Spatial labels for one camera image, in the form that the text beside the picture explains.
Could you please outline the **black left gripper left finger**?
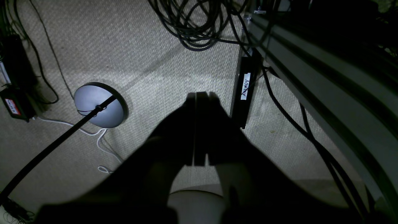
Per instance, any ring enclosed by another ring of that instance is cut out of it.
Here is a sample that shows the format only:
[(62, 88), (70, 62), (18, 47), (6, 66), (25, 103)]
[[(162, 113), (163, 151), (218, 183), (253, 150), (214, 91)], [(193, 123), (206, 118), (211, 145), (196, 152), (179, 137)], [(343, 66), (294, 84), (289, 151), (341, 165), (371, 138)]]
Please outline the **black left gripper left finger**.
[(42, 224), (177, 223), (171, 186), (192, 164), (194, 105), (187, 98), (117, 170), (87, 193), (41, 208)]

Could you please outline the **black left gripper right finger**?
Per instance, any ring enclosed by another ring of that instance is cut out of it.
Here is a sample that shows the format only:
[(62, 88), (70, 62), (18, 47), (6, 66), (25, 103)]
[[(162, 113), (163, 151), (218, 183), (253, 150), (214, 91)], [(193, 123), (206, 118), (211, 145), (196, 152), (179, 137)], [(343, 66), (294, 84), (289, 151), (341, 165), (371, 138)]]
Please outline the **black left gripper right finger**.
[(226, 200), (223, 224), (362, 224), (353, 208), (308, 194), (254, 146), (214, 92), (197, 97), (197, 143), (216, 167)]

